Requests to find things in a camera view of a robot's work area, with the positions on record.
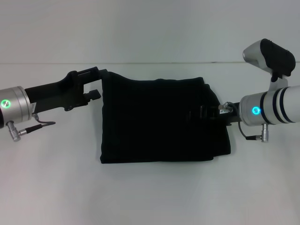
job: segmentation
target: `folded black fabric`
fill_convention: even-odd
[[[225,124],[200,122],[201,105],[219,105],[201,77],[134,81],[102,77],[102,163],[206,161],[230,154]]]

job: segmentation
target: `black bracket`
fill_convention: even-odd
[[[98,70],[94,67],[80,72],[71,71],[59,82],[25,89],[30,103],[36,103],[33,113],[58,107],[70,111],[75,107],[87,105],[91,100],[101,98],[98,90],[84,94],[83,86],[100,80],[102,73],[107,73],[107,70]]]
[[[234,110],[232,112],[220,113],[221,111],[218,107],[218,105],[200,106],[200,121],[202,123],[225,123],[227,126],[230,126],[233,122],[240,121],[240,118]]]

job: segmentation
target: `white wall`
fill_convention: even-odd
[[[299,6],[295,0],[2,0],[0,89],[56,82],[71,70],[98,66],[137,80],[202,76],[221,102],[238,102],[269,86],[267,73],[233,63],[248,45],[269,38],[299,59]],[[202,63],[213,61],[231,63]],[[297,64],[290,85],[300,84],[299,73]],[[101,82],[92,88],[101,90]],[[271,126],[268,144],[228,127],[231,155],[209,162],[102,165],[102,105],[40,113],[57,124],[18,143],[0,130],[0,224],[300,223],[299,124]]]

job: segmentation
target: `blue led light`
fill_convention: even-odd
[[[254,115],[258,115],[258,114],[261,113],[261,109],[260,109],[259,107],[257,107],[257,106],[254,106],[254,107],[252,108],[252,113],[253,113]]]

